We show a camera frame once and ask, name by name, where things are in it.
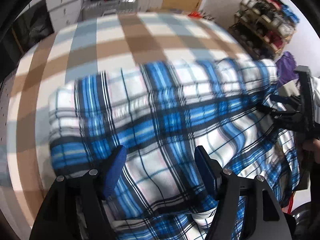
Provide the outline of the blue white plaid shirt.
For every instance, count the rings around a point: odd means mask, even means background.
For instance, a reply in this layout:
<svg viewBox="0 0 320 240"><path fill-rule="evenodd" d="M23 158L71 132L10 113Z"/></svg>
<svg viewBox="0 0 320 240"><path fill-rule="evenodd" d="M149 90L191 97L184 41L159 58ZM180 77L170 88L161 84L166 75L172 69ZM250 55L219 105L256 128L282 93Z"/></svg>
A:
<svg viewBox="0 0 320 240"><path fill-rule="evenodd" d="M257 110L282 104L273 61L149 62L69 82L49 98L49 145L57 175L127 158L104 204L117 239L204 239L217 202L194 161L202 146L235 174L263 176L284 204L299 183L293 133Z"/></svg>

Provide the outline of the wooden shoe rack with shoes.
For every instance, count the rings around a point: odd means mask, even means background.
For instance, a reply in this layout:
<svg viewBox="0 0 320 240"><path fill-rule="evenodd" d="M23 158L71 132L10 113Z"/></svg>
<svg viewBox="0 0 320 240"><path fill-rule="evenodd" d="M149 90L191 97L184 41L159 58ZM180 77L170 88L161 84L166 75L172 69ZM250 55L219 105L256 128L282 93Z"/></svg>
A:
<svg viewBox="0 0 320 240"><path fill-rule="evenodd" d="M290 43L299 23L281 0L241 0L228 31L252 58L275 59Z"/></svg>

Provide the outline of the shoes on floor pile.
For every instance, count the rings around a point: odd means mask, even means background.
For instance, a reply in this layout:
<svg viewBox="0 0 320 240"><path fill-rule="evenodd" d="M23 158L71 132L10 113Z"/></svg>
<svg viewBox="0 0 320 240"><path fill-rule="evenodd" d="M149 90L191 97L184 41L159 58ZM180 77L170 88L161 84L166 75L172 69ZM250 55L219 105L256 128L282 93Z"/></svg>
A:
<svg viewBox="0 0 320 240"><path fill-rule="evenodd" d="M200 11L192 11L188 14L189 17L192 17L192 18L197 18L197 19L205 19L205 20L208 20L208 21L214 21L215 18L204 12L203 10L200 10Z"/></svg>

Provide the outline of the plaid brown blue bedsheet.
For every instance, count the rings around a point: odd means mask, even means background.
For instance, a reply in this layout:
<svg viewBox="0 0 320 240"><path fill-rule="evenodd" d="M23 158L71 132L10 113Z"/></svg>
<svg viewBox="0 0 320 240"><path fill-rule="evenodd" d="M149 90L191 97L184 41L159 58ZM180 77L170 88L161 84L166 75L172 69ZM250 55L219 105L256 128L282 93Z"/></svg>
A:
<svg viewBox="0 0 320 240"><path fill-rule="evenodd" d="M49 163L48 98L58 87L100 71L157 60L247 60L224 29L207 20L165 12L112 15L70 25L21 58L9 94L7 160L11 211L30 228L53 181Z"/></svg>

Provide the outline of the silver flat suitcase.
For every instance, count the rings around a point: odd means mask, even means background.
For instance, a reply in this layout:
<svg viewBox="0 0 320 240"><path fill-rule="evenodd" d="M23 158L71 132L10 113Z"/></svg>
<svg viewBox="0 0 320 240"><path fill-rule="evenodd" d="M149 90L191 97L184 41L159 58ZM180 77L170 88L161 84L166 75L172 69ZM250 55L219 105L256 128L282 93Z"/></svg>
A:
<svg viewBox="0 0 320 240"><path fill-rule="evenodd" d="M106 15L132 13L137 11L138 0L111 0L86 2L81 8L82 20L90 20Z"/></svg>

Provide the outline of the white drawer desk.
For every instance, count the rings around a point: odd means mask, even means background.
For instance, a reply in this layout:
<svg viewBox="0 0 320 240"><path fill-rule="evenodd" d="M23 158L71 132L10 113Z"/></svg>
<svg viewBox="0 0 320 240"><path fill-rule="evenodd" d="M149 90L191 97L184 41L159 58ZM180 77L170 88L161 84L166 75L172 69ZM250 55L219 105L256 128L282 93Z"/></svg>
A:
<svg viewBox="0 0 320 240"><path fill-rule="evenodd" d="M28 8L45 1L55 32L75 24L80 16L83 0L31 0Z"/></svg>

